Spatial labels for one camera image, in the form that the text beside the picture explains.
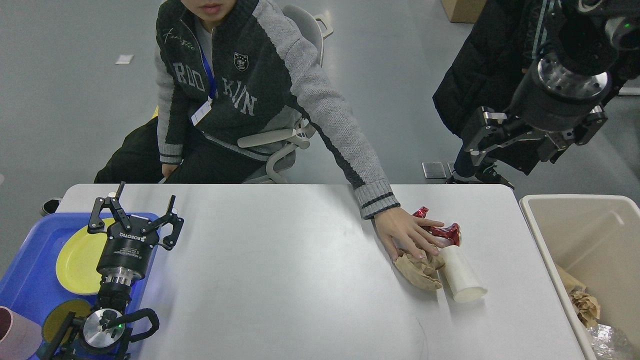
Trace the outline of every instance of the sweater cuff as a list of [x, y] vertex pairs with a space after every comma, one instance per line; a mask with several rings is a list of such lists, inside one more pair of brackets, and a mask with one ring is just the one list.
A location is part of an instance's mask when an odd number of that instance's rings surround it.
[[373, 218], [377, 213], [400, 206], [391, 185], [386, 180], [364, 184], [354, 193], [360, 205], [360, 216], [366, 220]]
[[164, 144], [158, 145], [160, 150], [160, 162], [163, 164], [179, 164], [182, 162], [182, 145]]

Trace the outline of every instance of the crumpled red foil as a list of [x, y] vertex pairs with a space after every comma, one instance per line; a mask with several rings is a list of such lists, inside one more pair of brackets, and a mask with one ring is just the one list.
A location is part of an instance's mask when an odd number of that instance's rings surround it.
[[[419, 218], [426, 218], [428, 211], [429, 209], [423, 206], [414, 212], [413, 215]], [[456, 222], [449, 227], [421, 226], [421, 228], [425, 229], [433, 236], [445, 238], [451, 241], [453, 245], [460, 246], [460, 238], [462, 235], [460, 234], [460, 225]]]

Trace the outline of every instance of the chair backrest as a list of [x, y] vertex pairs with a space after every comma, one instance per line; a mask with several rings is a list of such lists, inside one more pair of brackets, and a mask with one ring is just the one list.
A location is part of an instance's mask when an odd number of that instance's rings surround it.
[[282, 13], [293, 20], [298, 26], [300, 33], [305, 37], [316, 49], [318, 49], [318, 64], [322, 65], [324, 56], [324, 38], [322, 29], [318, 24], [319, 19], [311, 15], [303, 8], [296, 5], [286, 5], [282, 8]]

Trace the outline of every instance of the person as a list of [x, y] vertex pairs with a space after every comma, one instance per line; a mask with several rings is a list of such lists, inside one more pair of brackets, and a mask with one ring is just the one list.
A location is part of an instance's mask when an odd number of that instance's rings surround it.
[[167, 0], [156, 22], [158, 116], [127, 135], [95, 183], [242, 183], [274, 146], [243, 136], [293, 126], [304, 114], [373, 219], [389, 256], [437, 255], [444, 223], [400, 207], [346, 100], [316, 63], [317, 50], [272, 0]]
[[[487, 0], [433, 95], [442, 122], [453, 134], [461, 138], [469, 118], [480, 106], [496, 111], [508, 108], [516, 88], [545, 43], [544, 16], [558, 4], [555, 0]], [[609, 70], [612, 88], [603, 105], [618, 94], [628, 79], [640, 73], [639, 53], [638, 50], [620, 51], [618, 61]], [[469, 153], [461, 148], [448, 182], [493, 183], [514, 188], [495, 170], [496, 161], [529, 175], [540, 162], [536, 151], [539, 145], [539, 141], [527, 141], [497, 148], [477, 167], [473, 166]]]

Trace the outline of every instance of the blue tray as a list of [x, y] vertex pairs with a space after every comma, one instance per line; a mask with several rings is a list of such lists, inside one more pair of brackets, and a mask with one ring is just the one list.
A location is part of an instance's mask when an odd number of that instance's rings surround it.
[[[157, 215], [151, 213], [136, 215], [157, 219]], [[87, 225], [89, 217], [89, 213], [55, 213], [38, 221], [0, 280], [0, 306], [6, 306], [42, 326], [47, 315], [63, 302], [85, 299], [94, 305], [96, 295], [71, 293], [62, 287], [56, 277], [56, 262], [62, 246]], [[156, 249], [152, 253], [147, 274], [151, 271]], [[127, 313], [139, 309], [146, 284], [147, 278], [133, 285]], [[33, 355], [29, 360], [38, 360], [38, 357]]]

